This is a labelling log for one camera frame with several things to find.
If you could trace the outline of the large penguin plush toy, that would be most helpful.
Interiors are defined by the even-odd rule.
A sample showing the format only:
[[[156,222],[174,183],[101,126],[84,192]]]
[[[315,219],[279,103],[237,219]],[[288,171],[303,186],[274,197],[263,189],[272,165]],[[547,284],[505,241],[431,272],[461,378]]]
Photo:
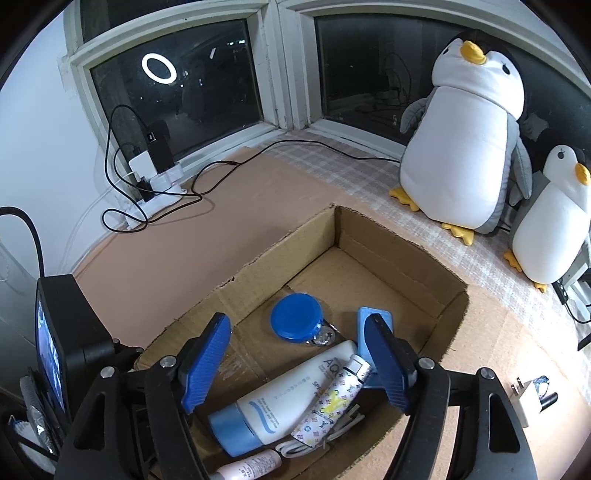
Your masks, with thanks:
[[[456,35],[432,70],[431,93],[404,111],[411,136],[390,195],[465,245],[498,226],[508,191],[528,199],[529,154],[518,121],[525,87],[511,54],[481,30]]]

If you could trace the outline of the white power adapter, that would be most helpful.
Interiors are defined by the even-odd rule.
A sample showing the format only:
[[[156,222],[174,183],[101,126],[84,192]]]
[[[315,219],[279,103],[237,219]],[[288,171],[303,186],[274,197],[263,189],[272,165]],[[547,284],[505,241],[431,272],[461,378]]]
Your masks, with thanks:
[[[523,382],[519,377],[511,385],[511,403],[523,428],[528,428],[540,413],[540,400],[532,381]]]

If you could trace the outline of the black cylinder tube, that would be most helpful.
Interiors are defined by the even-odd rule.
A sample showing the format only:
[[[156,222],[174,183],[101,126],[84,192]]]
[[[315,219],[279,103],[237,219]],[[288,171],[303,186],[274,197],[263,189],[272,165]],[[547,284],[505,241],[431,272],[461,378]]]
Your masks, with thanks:
[[[546,394],[540,400],[541,410],[544,411],[544,410],[548,409],[550,406],[554,405],[557,401],[558,401],[558,393],[557,392],[552,392],[552,393]]]

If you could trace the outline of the small penguin plush toy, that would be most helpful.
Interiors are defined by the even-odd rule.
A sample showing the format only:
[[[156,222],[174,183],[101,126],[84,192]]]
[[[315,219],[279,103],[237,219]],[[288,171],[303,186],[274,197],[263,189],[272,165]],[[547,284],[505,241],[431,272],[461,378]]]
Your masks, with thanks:
[[[590,227],[590,170],[581,150],[557,145],[533,176],[519,206],[503,258],[546,292],[575,261]]]

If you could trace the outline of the blue plastic clip case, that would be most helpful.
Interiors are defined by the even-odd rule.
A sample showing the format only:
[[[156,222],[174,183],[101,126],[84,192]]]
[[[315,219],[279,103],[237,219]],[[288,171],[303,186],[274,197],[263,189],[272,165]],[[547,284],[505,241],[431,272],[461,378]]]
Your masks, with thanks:
[[[379,314],[391,331],[394,330],[394,321],[390,311],[367,306],[360,307],[358,313],[356,314],[356,332],[358,332],[358,334],[356,335],[356,344],[358,345],[358,355],[362,357],[363,360],[368,362],[370,364],[370,367],[372,367],[372,371],[370,372],[369,377],[365,381],[365,384],[363,384],[363,387],[367,389],[383,389],[382,381],[377,372],[377,368],[372,358],[372,355],[370,354],[370,350],[367,346],[365,337],[365,325],[367,319],[372,314]]]

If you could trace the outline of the white aqua lotion tube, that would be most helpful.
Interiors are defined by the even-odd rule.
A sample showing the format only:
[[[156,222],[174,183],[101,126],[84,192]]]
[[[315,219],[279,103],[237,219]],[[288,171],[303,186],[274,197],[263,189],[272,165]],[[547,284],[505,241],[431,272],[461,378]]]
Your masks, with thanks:
[[[212,413],[215,439],[238,457],[290,435],[355,353],[352,340],[339,343]]]

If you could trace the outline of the blue round lid container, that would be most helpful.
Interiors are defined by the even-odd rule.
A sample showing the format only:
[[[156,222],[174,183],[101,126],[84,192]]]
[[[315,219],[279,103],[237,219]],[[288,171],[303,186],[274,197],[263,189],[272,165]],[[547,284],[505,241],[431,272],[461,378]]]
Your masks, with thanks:
[[[270,327],[290,343],[329,346],[335,342],[335,330],[325,322],[321,304],[305,293],[281,298],[270,312]]]

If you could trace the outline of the cardboard box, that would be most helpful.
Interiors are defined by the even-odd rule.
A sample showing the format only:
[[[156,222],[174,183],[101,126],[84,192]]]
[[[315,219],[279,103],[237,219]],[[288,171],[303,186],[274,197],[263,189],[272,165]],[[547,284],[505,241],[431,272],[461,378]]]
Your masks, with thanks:
[[[390,312],[394,333],[421,354],[440,360],[468,309],[466,284],[423,248],[344,206],[315,215],[277,242],[231,280],[169,325],[147,348],[147,368],[180,351],[213,314],[228,315],[232,334],[204,405],[191,418],[191,436],[207,471],[228,462],[211,432],[212,413],[238,401],[318,348],[280,339],[270,313],[293,293],[313,296],[342,339],[356,339],[362,307]]]

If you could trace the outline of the clear blue liquid bottle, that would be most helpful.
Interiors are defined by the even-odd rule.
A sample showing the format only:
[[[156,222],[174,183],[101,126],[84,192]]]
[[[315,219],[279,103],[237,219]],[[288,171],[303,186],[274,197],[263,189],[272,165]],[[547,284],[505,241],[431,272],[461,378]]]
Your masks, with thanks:
[[[542,375],[533,380],[536,392],[540,400],[542,400],[549,391],[550,380],[546,375]]]

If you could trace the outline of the patterned white tube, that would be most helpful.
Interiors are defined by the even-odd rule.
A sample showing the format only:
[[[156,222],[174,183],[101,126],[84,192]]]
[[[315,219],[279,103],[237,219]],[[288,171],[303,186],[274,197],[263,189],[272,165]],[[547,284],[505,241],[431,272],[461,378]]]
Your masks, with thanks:
[[[371,371],[370,364],[359,355],[349,357],[290,436],[305,447],[315,449],[320,446],[363,390]]]

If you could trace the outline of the left gripper phone screen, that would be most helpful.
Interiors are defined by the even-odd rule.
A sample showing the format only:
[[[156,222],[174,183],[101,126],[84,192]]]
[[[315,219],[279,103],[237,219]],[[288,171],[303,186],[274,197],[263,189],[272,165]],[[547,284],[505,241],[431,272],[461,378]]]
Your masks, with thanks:
[[[38,369],[56,414],[71,422],[114,343],[71,274],[37,281]]]

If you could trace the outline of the white power strip with chargers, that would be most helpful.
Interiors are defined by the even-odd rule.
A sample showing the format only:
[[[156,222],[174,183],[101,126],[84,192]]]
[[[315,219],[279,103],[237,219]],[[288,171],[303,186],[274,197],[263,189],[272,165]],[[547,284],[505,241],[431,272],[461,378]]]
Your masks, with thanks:
[[[183,169],[173,160],[170,132],[164,120],[157,120],[149,126],[145,147],[131,147],[127,164],[141,197],[138,207],[127,210],[128,214],[135,217],[135,220],[127,220],[129,229],[139,226],[139,220],[143,219],[142,213],[151,220],[187,193],[181,186]]]

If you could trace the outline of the pink spray bottle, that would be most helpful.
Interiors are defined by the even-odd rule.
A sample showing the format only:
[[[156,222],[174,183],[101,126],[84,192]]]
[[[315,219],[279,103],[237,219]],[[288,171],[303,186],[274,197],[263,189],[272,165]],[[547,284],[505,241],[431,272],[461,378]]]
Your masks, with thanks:
[[[219,467],[209,475],[211,479],[252,480],[259,479],[283,464],[280,454],[274,450],[264,450],[256,455]]]

